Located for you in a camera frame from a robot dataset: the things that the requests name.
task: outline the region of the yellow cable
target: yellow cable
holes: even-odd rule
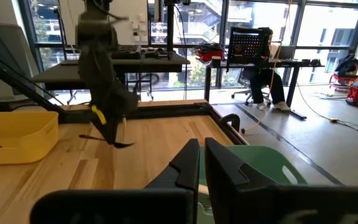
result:
[[[98,117],[99,117],[99,119],[100,119],[100,122],[101,122],[102,124],[106,124],[106,123],[107,123],[106,118],[104,117],[102,111],[100,111],[100,110],[96,107],[96,105],[92,105],[91,109],[92,109],[92,111],[93,111],[94,113],[96,113],[96,115],[98,115]]]
[[[288,17],[289,17],[290,14],[291,14],[290,9],[291,9],[291,5],[292,5],[292,1],[293,1],[293,0],[288,0],[288,14],[287,14],[287,16],[286,16],[286,18],[285,18],[284,31],[286,31]],[[280,41],[280,45],[278,46],[277,53],[276,53],[277,56],[280,55],[282,43],[283,43],[283,40]],[[272,86],[273,86],[274,73],[275,73],[276,66],[277,66],[277,60],[274,61],[274,65],[273,65],[273,69],[272,69],[272,79],[270,80],[270,85],[269,85],[267,97],[270,97],[270,94],[271,94],[271,92],[272,92]],[[245,132],[247,132],[247,131],[249,131],[249,130],[251,130],[251,129],[253,129],[253,128],[256,128],[256,127],[260,124],[260,122],[262,121],[262,119],[265,117],[266,112],[267,112],[267,108],[264,109],[264,113],[263,113],[263,115],[258,119],[258,122],[256,122],[256,124],[254,124],[253,126],[251,126],[251,127],[249,127],[249,128],[245,128],[245,129],[244,129]]]

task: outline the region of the wooden tabletop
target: wooden tabletop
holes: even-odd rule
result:
[[[156,101],[140,106],[200,101]],[[28,223],[33,204],[56,190],[141,189],[191,138],[199,139],[200,144],[206,137],[232,144],[209,116],[129,120],[125,130],[119,127],[117,135],[117,141],[135,142],[125,149],[115,149],[104,141],[80,139],[80,134],[101,137],[91,124],[64,124],[59,132],[59,142],[41,161],[0,166],[0,223]]]

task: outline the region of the yellow plastic bin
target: yellow plastic bin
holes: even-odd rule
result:
[[[38,161],[58,139],[56,112],[0,112],[0,164]]]

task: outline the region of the metal pole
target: metal pole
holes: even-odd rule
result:
[[[173,52],[173,23],[174,23],[174,8],[173,4],[167,4],[167,51],[168,56],[171,58],[171,53]]]

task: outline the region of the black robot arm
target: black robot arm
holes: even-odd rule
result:
[[[111,53],[118,48],[113,23],[125,18],[108,13],[111,0],[85,0],[86,11],[80,15],[76,27],[77,46],[81,50],[78,61],[80,79],[91,92],[90,120],[108,144],[127,147],[116,142],[118,124],[125,115],[137,109],[136,91],[129,93],[116,77]]]

